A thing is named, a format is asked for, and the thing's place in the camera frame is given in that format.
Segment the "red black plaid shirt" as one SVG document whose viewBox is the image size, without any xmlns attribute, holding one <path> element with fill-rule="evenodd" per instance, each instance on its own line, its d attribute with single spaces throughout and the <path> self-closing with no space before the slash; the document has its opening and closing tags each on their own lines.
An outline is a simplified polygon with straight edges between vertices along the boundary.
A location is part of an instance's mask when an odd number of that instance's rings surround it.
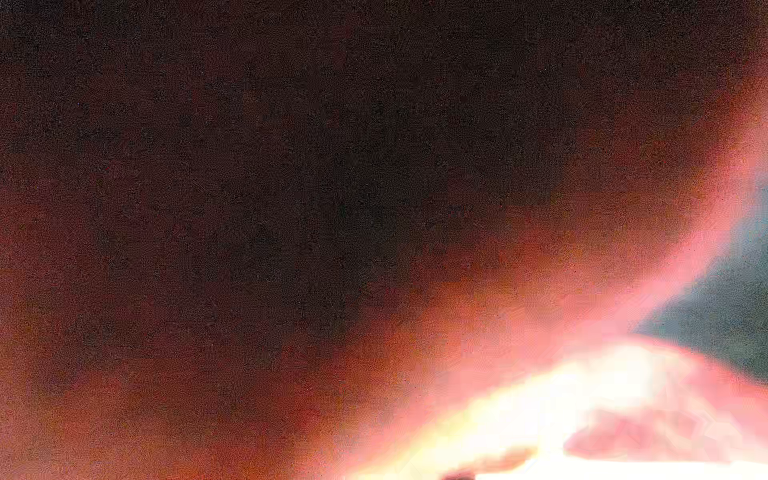
<svg viewBox="0 0 768 480">
<path fill-rule="evenodd" d="M 763 1 L 5 1 L 1 475 L 320 479 L 718 256 Z"/>
</svg>

